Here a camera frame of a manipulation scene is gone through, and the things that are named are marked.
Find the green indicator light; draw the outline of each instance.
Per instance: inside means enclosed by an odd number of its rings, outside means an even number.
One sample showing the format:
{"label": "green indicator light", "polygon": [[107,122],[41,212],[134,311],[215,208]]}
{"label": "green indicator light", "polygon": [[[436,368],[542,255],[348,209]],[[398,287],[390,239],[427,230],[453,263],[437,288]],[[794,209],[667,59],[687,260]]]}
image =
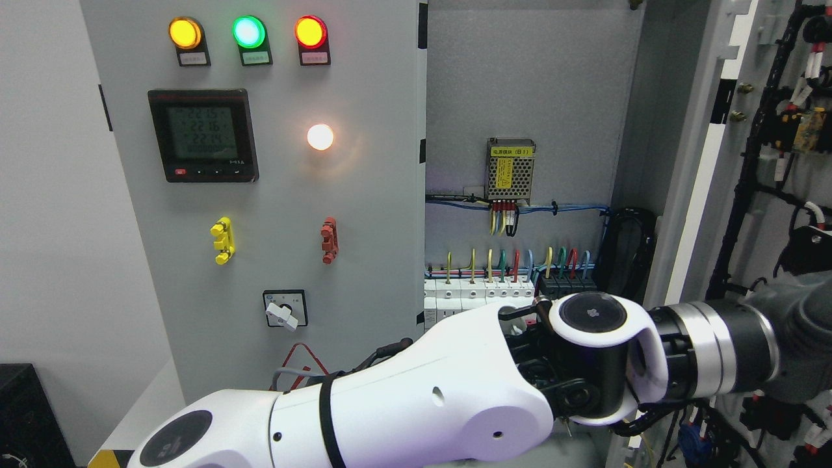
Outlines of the green indicator light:
{"label": "green indicator light", "polygon": [[252,16],[238,17],[234,20],[232,32],[240,47],[247,49],[256,49],[265,40],[263,23]]}

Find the green wire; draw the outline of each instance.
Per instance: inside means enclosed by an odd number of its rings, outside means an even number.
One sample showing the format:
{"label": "green wire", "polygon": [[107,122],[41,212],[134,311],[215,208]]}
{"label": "green wire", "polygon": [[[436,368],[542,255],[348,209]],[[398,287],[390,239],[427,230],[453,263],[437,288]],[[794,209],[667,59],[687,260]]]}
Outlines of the green wire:
{"label": "green wire", "polygon": [[563,270],[566,270],[568,256],[569,254],[567,253],[566,247],[561,247],[560,250],[557,251],[557,268],[560,270],[557,277],[560,279],[563,279]]}
{"label": "green wire", "polygon": [[498,268],[500,269],[500,282],[504,283],[506,282],[506,251],[504,250],[500,251],[500,266]]}

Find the black box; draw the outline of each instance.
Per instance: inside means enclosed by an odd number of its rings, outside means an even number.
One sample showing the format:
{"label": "black box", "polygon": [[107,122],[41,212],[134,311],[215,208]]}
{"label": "black box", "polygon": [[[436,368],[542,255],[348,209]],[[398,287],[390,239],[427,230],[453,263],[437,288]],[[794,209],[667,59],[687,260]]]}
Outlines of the black box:
{"label": "black box", "polygon": [[[31,364],[0,364],[0,456],[29,468],[76,468]],[[0,468],[17,468],[0,458]]]}

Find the digital power meter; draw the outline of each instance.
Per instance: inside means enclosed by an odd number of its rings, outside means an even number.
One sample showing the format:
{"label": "digital power meter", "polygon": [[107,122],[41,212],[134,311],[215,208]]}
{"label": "digital power meter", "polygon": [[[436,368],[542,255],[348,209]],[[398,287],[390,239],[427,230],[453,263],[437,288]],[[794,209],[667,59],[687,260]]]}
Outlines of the digital power meter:
{"label": "digital power meter", "polygon": [[168,182],[257,180],[245,89],[154,89],[147,99]]}

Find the robotic arm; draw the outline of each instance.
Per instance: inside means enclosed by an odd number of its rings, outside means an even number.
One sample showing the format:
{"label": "robotic arm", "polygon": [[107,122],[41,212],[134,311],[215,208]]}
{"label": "robotic arm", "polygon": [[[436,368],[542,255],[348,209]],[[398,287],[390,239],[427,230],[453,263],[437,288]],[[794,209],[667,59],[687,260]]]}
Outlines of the robotic arm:
{"label": "robotic arm", "polygon": [[[280,394],[218,391],[174,415],[129,468],[417,467],[513,458],[555,417],[608,425],[639,403],[832,388],[832,274],[741,304],[645,311],[600,292],[449,317],[398,355]],[[504,336],[500,321],[537,313]]]}

